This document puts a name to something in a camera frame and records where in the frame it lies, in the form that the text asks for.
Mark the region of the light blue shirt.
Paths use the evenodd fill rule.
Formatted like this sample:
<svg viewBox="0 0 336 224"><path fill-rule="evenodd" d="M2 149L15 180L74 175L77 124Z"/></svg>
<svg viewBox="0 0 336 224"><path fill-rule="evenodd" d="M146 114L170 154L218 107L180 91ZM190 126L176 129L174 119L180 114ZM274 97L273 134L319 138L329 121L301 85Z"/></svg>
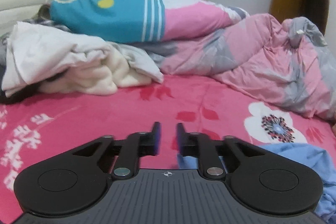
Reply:
<svg viewBox="0 0 336 224"><path fill-rule="evenodd" d="M175 184L192 223L322 223L317 172L237 138L214 140L225 178L183 171Z"/></svg>

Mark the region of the white cream clothes pile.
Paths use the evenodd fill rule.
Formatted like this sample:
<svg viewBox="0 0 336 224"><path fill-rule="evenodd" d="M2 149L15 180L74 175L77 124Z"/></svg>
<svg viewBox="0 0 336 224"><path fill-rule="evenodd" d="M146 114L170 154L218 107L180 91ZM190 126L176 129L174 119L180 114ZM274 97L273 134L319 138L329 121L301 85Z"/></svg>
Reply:
<svg viewBox="0 0 336 224"><path fill-rule="evenodd" d="M7 96L32 84L39 84L42 93L108 96L152 82L163 83L163 74L144 50L17 22L7 40L1 88Z"/></svg>

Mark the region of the pink floral bed sheet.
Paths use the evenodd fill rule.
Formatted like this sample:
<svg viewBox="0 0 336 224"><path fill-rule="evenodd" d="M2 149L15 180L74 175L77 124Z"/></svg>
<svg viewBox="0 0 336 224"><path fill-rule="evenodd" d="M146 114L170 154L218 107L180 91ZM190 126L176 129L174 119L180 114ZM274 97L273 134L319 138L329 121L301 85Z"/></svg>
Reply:
<svg viewBox="0 0 336 224"><path fill-rule="evenodd" d="M120 89L111 96L37 94L21 103L2 105L1 221L11 223L21 215L13 185L23 169L102 135L123 139L160 122L159 155L142 159L141 165L175 169L177 123L213 139L234 135L264 145L275 142L261 125L267 115L284 118L294 141L335 157L335 136L328 122L303 118L205 77L167 76L163 84Z"/></svg>

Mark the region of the pink and grey quilt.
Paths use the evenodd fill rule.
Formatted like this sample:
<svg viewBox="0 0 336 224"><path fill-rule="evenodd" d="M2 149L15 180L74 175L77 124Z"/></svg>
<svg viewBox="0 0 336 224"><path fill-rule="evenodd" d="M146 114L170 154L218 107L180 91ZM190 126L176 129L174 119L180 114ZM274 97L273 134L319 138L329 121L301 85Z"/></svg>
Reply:
<svg viewBox="0 0 336 224"><path fill-rule="evenodd" d="M208 76L307 118L335 117L335 57L307 18L256 14L203 38L139 47L167 75Z"/></svg>

